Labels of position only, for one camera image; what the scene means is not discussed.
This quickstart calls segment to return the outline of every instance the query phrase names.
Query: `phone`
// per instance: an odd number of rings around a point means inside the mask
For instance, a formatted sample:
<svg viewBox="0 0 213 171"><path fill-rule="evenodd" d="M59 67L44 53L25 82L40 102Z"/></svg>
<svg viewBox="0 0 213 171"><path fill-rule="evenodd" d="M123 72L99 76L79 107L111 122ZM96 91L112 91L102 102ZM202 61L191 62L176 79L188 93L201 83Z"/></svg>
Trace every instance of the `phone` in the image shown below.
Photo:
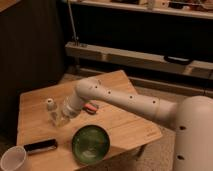
<svg viewBox="0 0 213 171"><path fill-rule="evenodd" d="M56 149L57 147L58 147L58 143L56 139L48 139L48 140L24 145L24 149L29 155L53 150L53 149Z"/></svg>

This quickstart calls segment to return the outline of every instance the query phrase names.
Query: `white cup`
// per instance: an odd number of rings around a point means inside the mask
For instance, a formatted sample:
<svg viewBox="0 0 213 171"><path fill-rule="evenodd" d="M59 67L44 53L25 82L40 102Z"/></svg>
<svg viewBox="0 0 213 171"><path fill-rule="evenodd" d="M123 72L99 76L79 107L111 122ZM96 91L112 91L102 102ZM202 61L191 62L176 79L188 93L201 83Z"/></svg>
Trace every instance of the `white cup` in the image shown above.
<svg viewBox="0 0 213 171"><path fill-rule="evenodd" d="M2 171L29 171L28 155L22 146L9 148L1 158Z"/></svg>

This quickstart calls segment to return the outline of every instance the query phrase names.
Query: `hole on robot arm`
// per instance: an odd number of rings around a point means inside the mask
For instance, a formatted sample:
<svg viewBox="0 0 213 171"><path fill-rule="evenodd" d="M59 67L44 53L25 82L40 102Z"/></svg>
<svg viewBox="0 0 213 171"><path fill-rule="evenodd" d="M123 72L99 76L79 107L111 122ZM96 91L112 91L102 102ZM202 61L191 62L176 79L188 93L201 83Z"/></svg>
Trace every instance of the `hole on robot arm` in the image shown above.
<svg viewBox="0 0 213 171"><path fill-rule="evenodd" d="M186 127L185 126L179 126L179 129L180 130L186 130Z"/></svg>
<svg viewBox="0 0 213 171"><path fill-rule="evenodd" d="M184 158L182 155L178 155L177 158L178 158L179 160L185 160L185 158Z"/></svg>

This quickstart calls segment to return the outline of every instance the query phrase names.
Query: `small bottle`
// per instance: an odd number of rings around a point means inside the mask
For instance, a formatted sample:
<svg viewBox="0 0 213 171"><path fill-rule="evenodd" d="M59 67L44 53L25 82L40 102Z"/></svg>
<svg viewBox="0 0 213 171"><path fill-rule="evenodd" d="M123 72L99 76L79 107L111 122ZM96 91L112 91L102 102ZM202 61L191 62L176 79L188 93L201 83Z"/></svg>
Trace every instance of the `small bottle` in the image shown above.
<svg viewBox="0 0 213 171"><path fill-rule="evenodd" d="M47 107L47 111L50 113L50 117L53 121L53 124L56 127L64 126L69 123L70 118L68 116L65 116L61 112L60 108L58 107L56 102L54 102L53 99L48 98L46 100L46 107Z"/></svg>

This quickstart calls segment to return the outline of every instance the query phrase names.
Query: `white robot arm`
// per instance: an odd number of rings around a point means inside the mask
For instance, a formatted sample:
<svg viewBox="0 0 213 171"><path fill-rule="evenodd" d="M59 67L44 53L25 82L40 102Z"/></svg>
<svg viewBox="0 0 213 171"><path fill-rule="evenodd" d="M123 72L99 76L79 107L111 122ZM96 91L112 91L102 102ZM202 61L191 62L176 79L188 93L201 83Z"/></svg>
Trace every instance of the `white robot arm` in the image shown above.
<svg viewBox="0 0 213 171"><path fill-rule="evenodd" d="M95 78L80 80L63 113L77 116L89 100L101 100L176 132L174 171L213 170L213 100L195 96L177 104L106 88Z"/></svg>

